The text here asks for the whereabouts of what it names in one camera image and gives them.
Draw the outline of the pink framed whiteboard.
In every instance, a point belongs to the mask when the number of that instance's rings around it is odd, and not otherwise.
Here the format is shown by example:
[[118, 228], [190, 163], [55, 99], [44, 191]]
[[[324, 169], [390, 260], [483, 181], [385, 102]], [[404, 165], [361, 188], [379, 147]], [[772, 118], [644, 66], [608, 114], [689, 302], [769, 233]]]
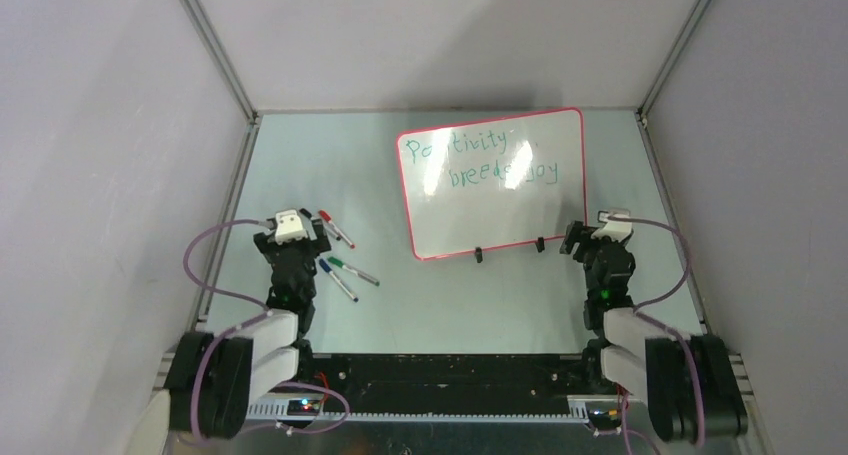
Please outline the pink framed whiteboard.
[[561, 239], [570, 222], [588, 219], [578, 108], [410, 130], [395, 148], [420, 261]]

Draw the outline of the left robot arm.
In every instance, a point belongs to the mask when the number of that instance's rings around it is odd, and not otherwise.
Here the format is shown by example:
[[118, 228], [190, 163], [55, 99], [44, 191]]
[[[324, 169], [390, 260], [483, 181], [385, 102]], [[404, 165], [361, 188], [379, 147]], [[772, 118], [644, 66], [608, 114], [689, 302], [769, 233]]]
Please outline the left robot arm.
[[262, 225], [253, 237], [271, 268], [262, 311], [218, 334], [182, 335], [163, 384], [171, 431], [231, 439], [263, 395], [281, 383], [299, 392], [315, 381], [305, 335], [315, 313], [316, 261], [329, 250], [329, 239], [320, 221], [306, 227], [297, 210], [278, 212]]

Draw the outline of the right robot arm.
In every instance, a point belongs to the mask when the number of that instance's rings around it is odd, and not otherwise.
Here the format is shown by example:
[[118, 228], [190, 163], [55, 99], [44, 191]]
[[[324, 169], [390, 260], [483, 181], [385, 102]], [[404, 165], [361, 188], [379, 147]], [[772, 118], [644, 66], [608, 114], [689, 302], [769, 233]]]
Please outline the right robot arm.
[[573, 221], [560, 251], [581, 265], [586, 286], [584, 325], [595, 334], [581, 367], [585, 386], [635, 397], [664, 442], [703, 445], [710, 438], [741, 437], [748, 411], [725, 342], [712, 334], [690, 334], [646, 313], [687, 282], [691, 265], [663, 295], [635, 302], [629, 282], [636, 258], [627, 245], [641, 224], [625, 212], [608, 211], [597, 226]]

